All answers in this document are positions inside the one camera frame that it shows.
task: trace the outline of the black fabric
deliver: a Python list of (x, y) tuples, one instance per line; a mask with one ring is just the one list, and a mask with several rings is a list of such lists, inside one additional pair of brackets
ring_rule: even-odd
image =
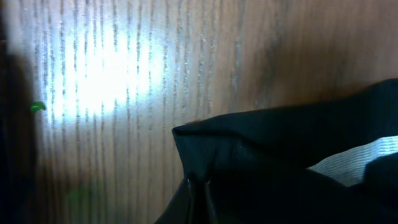
[[(212, 183), (218, 221), (207, 216), (192, 223), (398, 223), (396, 208), (379, 196), (384, 188), (373, 187), (383, 163), (369, 166), (366, 172), (376, 179), (357, 187), (306, 169), (398, 135), (397, 80), (342, 100), (217, 116), (173, 134), (185, 175), (197, 179), (197, 195)], [(396, 185), (388, 186), (396, 192)], [(207, 209), (201, 206), (195, 210)]]

